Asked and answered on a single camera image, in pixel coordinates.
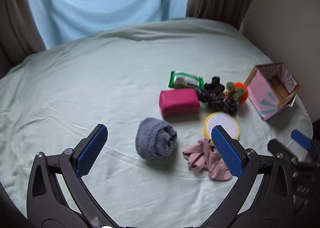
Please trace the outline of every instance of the open box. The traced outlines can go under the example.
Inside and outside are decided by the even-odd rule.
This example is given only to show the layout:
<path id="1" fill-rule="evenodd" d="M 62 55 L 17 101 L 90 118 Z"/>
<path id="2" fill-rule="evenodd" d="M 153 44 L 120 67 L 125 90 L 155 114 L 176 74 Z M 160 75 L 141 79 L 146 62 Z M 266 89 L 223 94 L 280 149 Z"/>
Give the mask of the open box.
<path id="1" fill-rule="evenodd" d="M 292 107 L 301 86 L 283 63 L 255 66 L 244 84 L 249 99 L 263 120 Z"/>

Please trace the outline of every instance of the orange plush toy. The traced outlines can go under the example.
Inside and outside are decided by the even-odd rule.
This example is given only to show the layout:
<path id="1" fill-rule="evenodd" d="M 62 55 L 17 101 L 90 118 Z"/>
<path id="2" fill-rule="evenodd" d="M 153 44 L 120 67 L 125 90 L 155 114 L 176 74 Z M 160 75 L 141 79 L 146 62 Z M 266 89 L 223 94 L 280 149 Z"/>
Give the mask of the orange plush toy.
<path id="1" fill-rule="evenodd" d="M 227 96 L 233 98 L 237 104 L 244 103 L 249 96 L 247 87 L 241 82 L 228 82 L 226 88 Z"/>
<path id="2" fill-rule="evenodd" d="M 248 91 L 248 88 L 245 84 L 241 83 L 241 82 L 236 82 L 234 84 L 234 86 L 236 88 L 243 88 L 245 90 L 245 94 L 240 96 L 240 99 L 239 99 L 239 102 L 242 104 L 244 103 L 247 99 L 248 99 L 248 96 L 249 96 L 249 91 Z"/>

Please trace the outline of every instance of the crumpled pink fabric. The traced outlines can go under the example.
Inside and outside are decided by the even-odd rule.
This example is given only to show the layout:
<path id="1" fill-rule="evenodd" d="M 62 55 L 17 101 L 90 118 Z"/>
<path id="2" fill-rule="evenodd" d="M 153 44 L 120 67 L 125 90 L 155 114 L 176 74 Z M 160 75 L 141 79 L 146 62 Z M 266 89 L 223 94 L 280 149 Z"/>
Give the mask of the crumpled pink fabric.
<path id="1" fill-rule="evenodd" d="M 189 146 L 182 154 L 188 161 L 188 168 L 193 174 L 207 169 L 208 174 L 215 180 L 228 180 L 232 177 L 228 167 L 223 162 L 214 146 L 210 146 L 210 139 L 203 138 L 197 144 Z"/>

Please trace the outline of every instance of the green package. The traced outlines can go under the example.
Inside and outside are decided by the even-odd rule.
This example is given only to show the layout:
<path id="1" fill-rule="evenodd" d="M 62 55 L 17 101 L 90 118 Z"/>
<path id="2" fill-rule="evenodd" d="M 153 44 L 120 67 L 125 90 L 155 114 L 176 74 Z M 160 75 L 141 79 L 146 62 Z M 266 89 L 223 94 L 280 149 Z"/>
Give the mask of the green package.
<path id="1" fill-rule="evenodd" d="M 204 89 L 204 83 L 202 77 L 180 71 L 171 71 L 169 87 L 175 89 L 197 87 Z"/>

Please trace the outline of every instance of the mint green bed sheet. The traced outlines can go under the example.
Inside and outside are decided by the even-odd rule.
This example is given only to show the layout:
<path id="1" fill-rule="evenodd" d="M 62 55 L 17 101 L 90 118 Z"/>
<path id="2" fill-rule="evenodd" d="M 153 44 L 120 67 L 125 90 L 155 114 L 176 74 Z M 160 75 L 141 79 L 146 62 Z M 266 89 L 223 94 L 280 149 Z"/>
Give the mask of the mint green bed sheet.
<path id="1" fill-rule="evenodd" d="M 158 97 L 171 70 L 203 76 L 209 82 L 244 81 L 254 65 L 270 59 L 228 24 L 176 19 L 99 32 L 34 54 L 0 80 L 0 180 L 26 214 L 26 191 L 38 151 L 60 154 L 102 123 L 108 141 L 83 180 L 121 226 L 199 226 L 228 194 L 236 178 L 194 176 L 182 151 L 203 137 L 210 113 L 172 119 L 178 148 L 162 160 L 144 161 L 135 151 L 141 120 L 162 118 Z M 307 152 L 290 138 L 293 129 L 312 136 L 310 118 L 299 97 L 292 108 L 264 122 L 248 100 L 237 120 L 240 142 L 260 154 L 276 138 L 300 159 Z M 250 206 L 261 176 L 242 210 Z M 76 209 L 62 186 L 71 207 Z"/>

